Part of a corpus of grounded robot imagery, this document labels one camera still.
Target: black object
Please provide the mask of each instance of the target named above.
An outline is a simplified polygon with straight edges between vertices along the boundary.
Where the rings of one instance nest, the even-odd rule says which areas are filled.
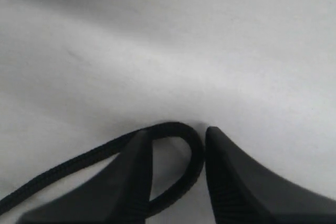
[[[165,137],[185,140],[192,153],[190,162],[177,182],[148,202],[152,176],[151,143]],[[203,144],[193,128],[179,122],[157,124],[111,140],[37,176],[0,200],[0,216],[53,182],[120,151],[120,156],[92,180],[24,214],[19,224],[140,224],[187,193],[197,181],[204,163]]]
[[[276,175],[219,128],[206,132],[206,176],[217,224],[336,223],[336,202]]]

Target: white fabric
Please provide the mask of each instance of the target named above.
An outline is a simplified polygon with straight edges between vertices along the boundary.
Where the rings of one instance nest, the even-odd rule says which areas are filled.
[[[0,0],[0,197],[130,130],[217,125],[336,198],[335,0]],[[160,143],[154,193],[188,153]],[[76,187],[64,179],[0,217]],[[214,223],[204,175],[149,223]]]

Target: black strap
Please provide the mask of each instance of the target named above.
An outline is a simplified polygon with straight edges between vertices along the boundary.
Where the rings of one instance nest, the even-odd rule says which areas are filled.
[[[187,142],[192,153],[188,167],[182,177],[163,194],[150,202],[149,216],[152,216],[175,203],[196,183],[203,168],[204,148],[198,133],[192,127],[183,123],[167,122],[140,130],[146,130],[152,141],[165,137],[180,137]],[[33,178],[0,200],[0,216],[52,183],[121,152],[134,134],[140,130],[111,140]]]

